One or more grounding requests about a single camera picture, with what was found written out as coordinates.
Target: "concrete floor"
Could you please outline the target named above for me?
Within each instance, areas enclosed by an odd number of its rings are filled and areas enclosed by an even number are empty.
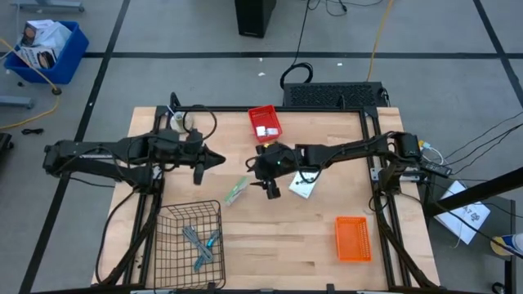
[[[108,47],[123,0],[86,0],[83,14],[20,13],[25,20],[74,20],[90,40],[88,52]],[[482,0],[506,53],[523,52],[523,26],[518,0]],[[232,0],[131,0],[114,47],[119,52],[242,52],[296,50],[305,2],[280,0],[263,39],[237,34]],[[309,11],[302,51],[370,52],[387,1],[371,7],[349,6],[347,16],[332,17],[321,4]],[[337,5],[329,4],[331,10]],[[0,37],[13,43],[15,9],[0,0]],[[383,30],[379,52],[499,53],[472,0],[398,0]],[[161,105],[175,91],[184,105],[281,105],[279,76],[292,58],[112,58],[105,72],[84,140],[117,140],[127,134],[136,106]],[[521,112],[513,85],[499,56],[475,59],[376,59],[372,80],[381,81],[391,103],[400,107],[406,131],[448,154],[495,123]],[[0,169],[0,292],[18,292],[58,180],[41,168],[43,146],[73,139],[92,93],[101,58],[84,58],[73,81],[63,86],[60,108],[50,116],[9,130],[16,148]],[[300,59],[314,65],[314,82],[363,81],[368,59]],[[523,77],[523,60],[510,60]],[[304,73],[288,76],[304,80]],[[52,107],[55,97],[46,85],[18,87],[15,73],[0,74],[0,95],[32,96],[34,109],[0,108],[0,126],[34,116]],[[523,121],[519,118],[500,127]],[[22,136],[22,128],[43,127],[40,136]],[[523,165],[521,130],[477,160],[460,175],[489,179]],[[98,183],[109,183],[95,179]],[[520,190],[503,195],[516,198]],[[111,189],[69,183],[33,291],[86,287],[91,282],[96,251],[110,203]],[[516,202],[523,214],[523,201]],[[523,223],[518,223],[519,231]],[[489,292],[503,278],[501,261],[475,247],[449,247],[455,237],[431,225],[431,241],[441,283],[451,289]],[[520,266],[519,278],[523,278]]]

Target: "gray metal leg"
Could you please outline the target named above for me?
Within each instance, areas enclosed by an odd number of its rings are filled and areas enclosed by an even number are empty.
[[[34,103],[33,98],[17,96],[0,96],[0,106],[16,106],[32,109]]]
[[[82,1],[65,0],[11,0],[11,5],[20,5],[20,8],[46,9],[46,8],[72,8],[84,12]]]

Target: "wooden table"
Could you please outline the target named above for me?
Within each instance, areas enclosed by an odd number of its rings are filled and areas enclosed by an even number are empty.
[[[150,131],[155,108],[135,108],[129,136]],[[382,132],[402,131],[399,110],[378,109]],[[281,198],[268,200],[259,187],[249,186],[232,206],[224,198],[241,176],[249,176],[244,162],[256,155],[257,141],[247,113],[215,113],[216,133],[206,141],[209,148],[227,158],[218,167],[207,170],[201,186],[193,185],[192,170],[181,167],[165,175],[163,205],[215,199],[221,203],[223,243],[226,261],[225,289],[272,287],[289,290],[324,290],[333,283],[337,290],[386,290],[382,250],[376,216],[369,210],[372,196],[368,165],[364,158],[332,165],[324,170],[313,194],[305,200],[288,191],[294,175],[279,178]],[[349,113],[278,113],[283,135],[279,141],[336,145],[362,139],[359,116]],[[194,124],[207,134],[212,119],[206,113],[194,113]],[[404,193],[418,197],[416,185],[403,183]],[[111,210],[130,187],[118,184]],[[101,257],[102,278],[113,269],[128,249],[135,220],[138,197],[123,205],[107,230]],[[434,283],[439,283],[422,208],[414,200],[396,196],[396,206],[406,251]],[[336,216],[366,216],[372,247],[372,261],[342,263],[337,259],[334,238]],[[396,284],[401,284],[397,255],[391,247]],[[136,267],[141,254],[136,255]],[[132,281],[138,279],[133,270]],[[153,287],[154,249],[150,258],[147,287]]]

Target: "blue bin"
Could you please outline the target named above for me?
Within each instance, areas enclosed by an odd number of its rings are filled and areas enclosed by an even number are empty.
[[[87,50],[89,41],[80,30],[75,21],[61,21],[71,30],[71,36],[65,43],[64,49],[51,69],[38,69],[53,83],[68,84],[73,79],[74,72],[82,60],[83,53]],[[4,63],[6,69],[12,70],[27,82],[46,82],[37,72],[25,64],[16,54],[11,53]]]

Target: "green object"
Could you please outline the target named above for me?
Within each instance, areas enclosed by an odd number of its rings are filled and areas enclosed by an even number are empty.
[[[239,179],[238,183],[236,183],[235,187],[229,192],[229,194],[226,197],[226,205],[230,206],[238,197],[239,195],[247,188],[248,181],[246,176],[242,176],[241,179]]]

